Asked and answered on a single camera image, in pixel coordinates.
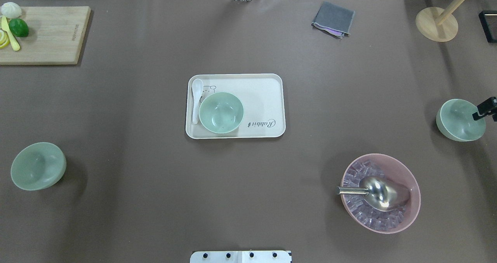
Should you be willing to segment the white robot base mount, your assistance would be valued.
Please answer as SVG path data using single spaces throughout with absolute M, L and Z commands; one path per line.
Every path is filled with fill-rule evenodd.
M 291 263 L 291 251 L 247 250 L 247 251 L 197 251 L 190 263 Z

